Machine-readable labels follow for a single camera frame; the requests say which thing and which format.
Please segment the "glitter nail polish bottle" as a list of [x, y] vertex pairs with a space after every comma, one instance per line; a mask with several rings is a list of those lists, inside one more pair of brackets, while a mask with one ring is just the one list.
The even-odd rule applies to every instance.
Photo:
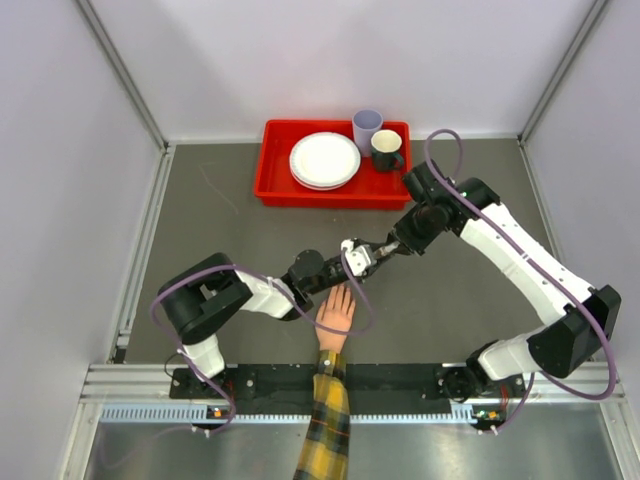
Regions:
[[384, 258], [389, 255], [392, 255], [398, 248], [400, 244], [398, 242], [391, 242], [382, 247], [378, 248], [375, 252], [377, 258]]

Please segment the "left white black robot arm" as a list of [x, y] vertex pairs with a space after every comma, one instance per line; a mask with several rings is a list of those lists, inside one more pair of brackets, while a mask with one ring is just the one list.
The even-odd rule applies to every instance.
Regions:
[[304, 250], [279, 278], [252, 273], [226, 254], [216, 253], [163, 285], [150, 313], [164, 310], [177, 335], [178, 353], [195, 366], [192, 384], [203, 395], [216, 396], [227, 382], [217, 332], [237, 312], [295, 320], [312, 308], [313, 295], [347, 281], [357, 285], [386, 262], [396, 247], [395, 243], [345, 240], [331, 259], [316, 250]]

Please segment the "mannequin hand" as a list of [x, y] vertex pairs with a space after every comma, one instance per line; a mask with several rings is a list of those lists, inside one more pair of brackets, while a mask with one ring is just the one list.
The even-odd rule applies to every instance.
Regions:
[[352, 327], [355, 301], [349, 287], [333, 287], [316, 315], [316, 336], [320, 351], [340, 353]]

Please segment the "yellow plaid sleeve forearm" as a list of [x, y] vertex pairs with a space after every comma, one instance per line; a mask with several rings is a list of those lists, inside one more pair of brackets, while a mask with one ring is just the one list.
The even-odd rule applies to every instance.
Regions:
[[313, 376], [313, 405], [294, 479], [346, 479], [349, 465], [350, 405], [346, 362], [320, 351]]

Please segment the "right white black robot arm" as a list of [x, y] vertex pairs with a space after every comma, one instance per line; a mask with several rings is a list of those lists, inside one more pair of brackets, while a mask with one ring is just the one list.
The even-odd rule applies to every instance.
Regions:
[[466, 361], [468, 391], [492, 394], [514, 375], [542, 373], [565, 379], [609, 339], [621, 306], [611, 286], [595, 288], [571, 273], [513, 218], [482, 180], [459, 185], [424, 162], [402, 182], [414, 206], [393, 227], [397, 253], [422, 255], [450, 231], [483, 254], [521, 292], [541, 327], [474, 351]]

